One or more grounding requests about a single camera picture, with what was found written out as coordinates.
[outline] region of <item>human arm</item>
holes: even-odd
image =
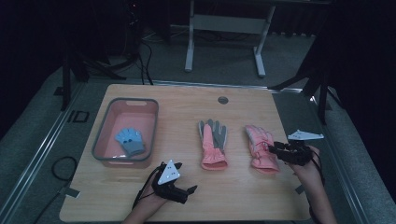
[[[150,179],[147,187],[144,189],[140,201],[136,207],[124,219],[122,224],[143,224],[149,217],[153,216],[168,200],[154,193]]]
[[[310,148],[315,152],[314,160],[319,164],[319,150],[311,146]],[[302,183],[312,211],[318,221],[323,224],[337,223],[317,166],[310,161],[304,166],[289,164],[289,167],[294,171]]]

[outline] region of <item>round hole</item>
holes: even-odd
[[[221,103],[222,105],[226,105],[228,103],[228,98],[225,96],[220,96],[218,99],[219,103]]]

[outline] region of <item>gray glove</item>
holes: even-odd
[[[227,160],[224,154],[227,127],[221,125],[218,120],[213,122],[212,119],[209,119],[207,124],[199,121],[198,128],[204,149],[202,167],[206,170],[223,170],[227,168]]]
[[[120,142],[127,157],[132,157],[145,151],[141,133],[133,128],[122,129],[116,135],[116,139]]]

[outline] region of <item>person's left hand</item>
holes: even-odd
[[[154,177],[155,175],[151,177],[136,207],[122,223],[143,223],[168,202],[167,199],[154,193],[154,189],[151,186]]]

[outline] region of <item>tripod leg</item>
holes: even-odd
[[[318,116],[322,124],[326,125],[325,110],[326,110],[326,99],[327,99],[327,85],[320,87],[319,105],[318,105]]]
[[[303,87],[303,93],[305,96],[313,96],[319,86],[321,85],[320,77],[315,76],[308,79],[305,86]]]
[[[327,92],[330,94],[330,96],[334,99],[334,101],[341,106],[341,108],[344,108],[343,104],[341,103],[340,99],[338,99],[337,96],[335,96],[335,94],[332,92],[332,90],[328,87],[327,88]]]
[[[315,74],[315,69],[310,69],[303,73],[297,73],[296,76],[294,76],[294,77],[292,77],[278,85],[268,87],[268,90],[281,91],[281,90],[285,89],[286,87],[288,87],[289,85],[296,83],[306,77],[312,77],[313,74]]]

